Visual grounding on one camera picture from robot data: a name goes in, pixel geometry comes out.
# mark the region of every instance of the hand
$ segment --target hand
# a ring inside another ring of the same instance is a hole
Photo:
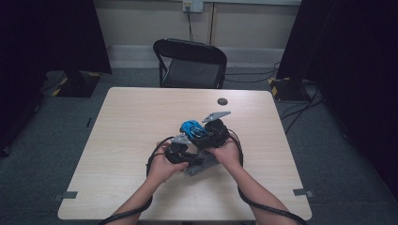
[[[188,167],[188,162],[182,162],[179,164],[171,163],[164,152],[170,146],[170,143],[165,142],[161,147],[158,148],[150,165],[148,179],[153,179],[159,183],[163,183],[169,179],[175,172],[182,171]]]
[[[240,165],[239,151],[237,149],[237,145],[235,144],[234,140],[232,140],[231,138],[225,141],[225,145],[223,147],[208,148],[207,151],[212,153],[216,157],[216,159],[221,163],[221,165],[223,165],[224,167],[236,166],[237,164]]]

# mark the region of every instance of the metal part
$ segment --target metal part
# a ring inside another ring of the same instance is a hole
[[[212,112],[210,115],[208,115],[203,121],[202,123],[207,123],[207,122],[211,122],[214,121],[216,119],[220,119],[223,116],[226,116],[227,114],[230,114],[231,111],[226,111],[226,112]]]
[[[172,143],[182,143],[182,144],[191,144],[191,141],[188,140],[187,135],[179,134],[172,139]]]

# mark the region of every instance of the gray carpet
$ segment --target gray carpet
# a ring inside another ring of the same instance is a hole
[[[228,68],[227,73],[265,72],[272,68]],[[48,74],[45,86],[62,72]],[[269,90],[267,75],[228,75],[224,89]],[[103,76],[92,98],[52,97],[45,91],[40,110],[0,159],[0,224],[96,224],[62,221],[60,202],[77,166],[107,90],[113,86],[157,87],[156,68],[118,68]],[[308,87],[314,94],[314,86]],[[317,94],[315,101],[322,99]],[[280,114],[303,108],[295,102],[276,103]],[[295,116],[283,120],[287,128]],[[287,134],[309,199],[309,224],[398,224],[398,204],[366,158],[344,138],[338,119],[324,103],[305,111]]]

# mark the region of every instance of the power outlet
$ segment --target power outlet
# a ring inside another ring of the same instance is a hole
[[[182,1],[182,11],[203,12],[203,1]]]
[[[182,1],[182,11],[192,11],[193,10],[193,1]]]

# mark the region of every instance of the chair backrest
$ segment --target chair backrest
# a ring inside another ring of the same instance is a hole
[[[153,45],[153,50],[161,62],[161,56],[163,56],[179,60],[224,65],[225,67],[227,63],[225,54],[217,47],[188,40],[160,39]]]

